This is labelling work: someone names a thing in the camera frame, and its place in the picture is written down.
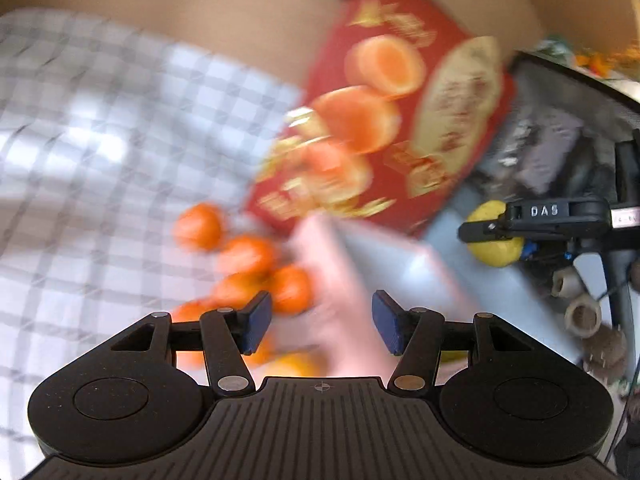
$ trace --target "white plaid fabric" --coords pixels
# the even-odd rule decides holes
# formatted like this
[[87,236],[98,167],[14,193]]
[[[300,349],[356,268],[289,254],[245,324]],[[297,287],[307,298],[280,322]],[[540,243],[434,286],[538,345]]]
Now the white plaid fabric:
[[233,216],[298,90],[82,14],[0,17],[0,478],[42,455],[37,384],[155,310],[207,294],[210,256],[172,224]]

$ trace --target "yellow ball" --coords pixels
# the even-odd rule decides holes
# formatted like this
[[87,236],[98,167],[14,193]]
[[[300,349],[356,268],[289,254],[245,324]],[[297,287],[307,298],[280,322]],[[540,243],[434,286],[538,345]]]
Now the yellow ball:
[[[467,222],[481,222],[495,220],[504,213],[507,205],[500,200],[489,200],[473,211]],[[496,240],[493,242],[476,242],[466,245],[473,256],[482,263],[491,267],[506,267],[517,262],[522,254],[524,238],[512,238],[511,240]]]

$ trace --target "red gift box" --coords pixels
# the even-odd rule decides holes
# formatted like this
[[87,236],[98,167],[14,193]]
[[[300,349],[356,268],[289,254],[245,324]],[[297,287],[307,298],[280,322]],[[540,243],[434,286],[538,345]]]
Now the red gift box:
[[471,38],[429,0],[347,0],[248,209],[284,232],[314,210],[415,232],[512,95],[494,38]]

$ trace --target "ribbed black surface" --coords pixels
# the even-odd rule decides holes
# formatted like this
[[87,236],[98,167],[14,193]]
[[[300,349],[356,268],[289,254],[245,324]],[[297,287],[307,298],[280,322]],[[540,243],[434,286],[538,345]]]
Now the ribbed black surface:
[[377,379],[269,379],[222,400],[186,444],[150,462],[91,468],[50,458],[30,480],[598,480],[585,458],[549,468],[493,462],[454,441],[429,406]]

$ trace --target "blue gripper pad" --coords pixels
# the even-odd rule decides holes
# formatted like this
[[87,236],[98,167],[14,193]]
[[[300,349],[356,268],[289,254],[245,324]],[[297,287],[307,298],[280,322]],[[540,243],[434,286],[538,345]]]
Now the blue gripper pad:
[[271,323],[271,306],[271,294],[260,292],[239,312],[239,314],[248,314],[246,326],[240,338],[241,354],[251,354],[258,349]]
[[384,290],[377,290],[371,298],[373,323],[393,355],[402,355],[411,339],[407,336],[407,313]]

